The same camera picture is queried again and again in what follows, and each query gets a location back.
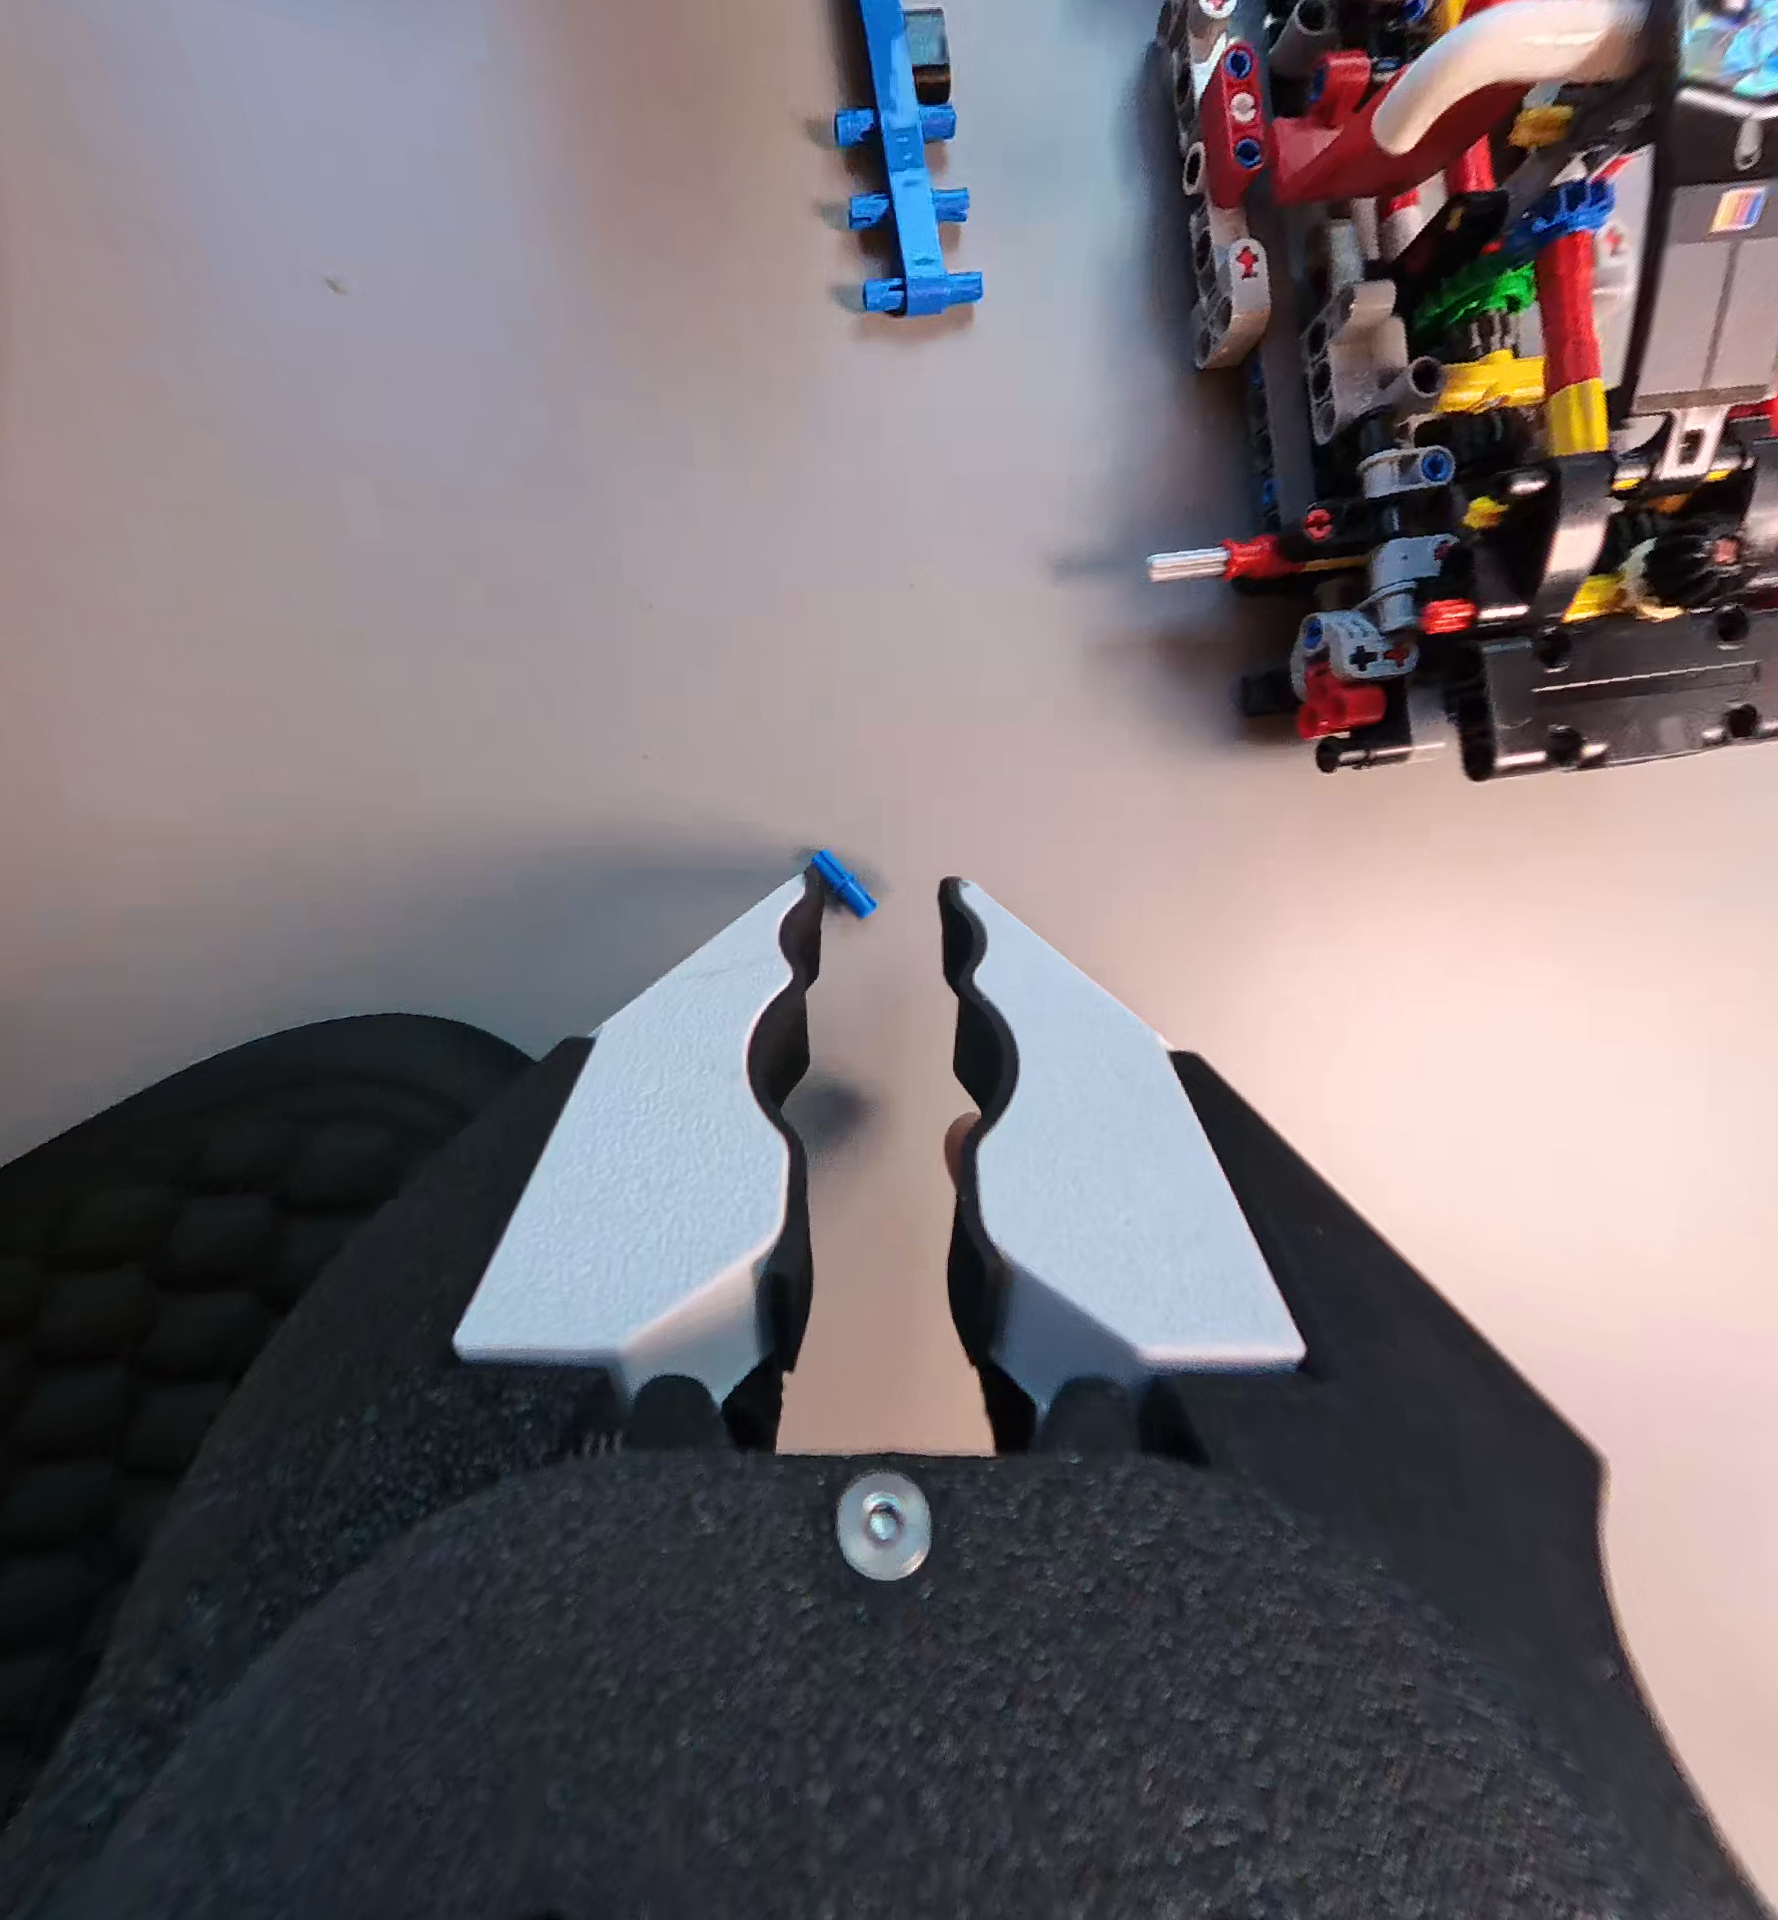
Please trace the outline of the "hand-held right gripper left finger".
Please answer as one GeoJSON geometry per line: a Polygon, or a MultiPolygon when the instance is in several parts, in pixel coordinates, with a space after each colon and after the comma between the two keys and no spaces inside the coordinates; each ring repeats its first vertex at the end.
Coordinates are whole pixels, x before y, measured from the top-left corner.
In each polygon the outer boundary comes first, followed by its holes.
{"type": "Polygon", "coordinates": [[[709,1392],[774,1448],[811,1299],[807,1068],[823,883],[784,880],[604,1021],[453,1332],[465,1363],[709,1392]]]}

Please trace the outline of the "partly built lego car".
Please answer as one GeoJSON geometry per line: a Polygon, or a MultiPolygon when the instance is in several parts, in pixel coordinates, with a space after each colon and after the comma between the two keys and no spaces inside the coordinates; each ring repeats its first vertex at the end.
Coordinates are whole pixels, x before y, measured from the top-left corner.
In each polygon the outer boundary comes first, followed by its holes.
{"type": "Polygon", "coordinates": [[[1254,730],[1468,780],[1778,739],[1778,4],[1163,4],[1254,730]]]}

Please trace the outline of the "long blue lego beam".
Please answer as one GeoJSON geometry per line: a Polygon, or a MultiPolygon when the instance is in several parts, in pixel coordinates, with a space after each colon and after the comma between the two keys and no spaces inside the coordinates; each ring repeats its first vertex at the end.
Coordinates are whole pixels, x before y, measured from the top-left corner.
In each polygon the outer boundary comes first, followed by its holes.
{"type": "Polygon", "coordinates": [[[892,228],[895,251],[900,260],[900,268],[892,276],[929,276],[956,271],[951,271],[945,261],[945,228],[931,218],[928,192],[929,189],[958,186],[935,186],[931,179],[928,149],[943,140],[922,144],[910,133],[891,130],[892,113],[901,117],[901,113],[919,106],[901,25],[903,6],[905,4],[900,2],[858,4],[873,85],[873,103],[865,109],[876,109],[879,128],[886,133],[886,139],[876,137],[854,147],[876,149],[882,167],[884,190],[875,195],[891,196],[895,206],[896,216],[880,222],[892,228]]]}

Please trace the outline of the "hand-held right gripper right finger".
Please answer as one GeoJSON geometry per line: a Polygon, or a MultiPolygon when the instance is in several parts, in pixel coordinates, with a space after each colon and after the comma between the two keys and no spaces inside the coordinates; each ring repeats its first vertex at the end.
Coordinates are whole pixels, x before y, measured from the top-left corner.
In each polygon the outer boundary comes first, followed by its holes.
{"type": "Polygon", "coordinates": [[[1308,1346],[1165,1039],[999,905],[938,888],[952,1068],[980,1115],[949,1254],[998,1448],[1077,1381],[1130,1425],[1160,1378],[1288,1375],[1308,1346]]]}

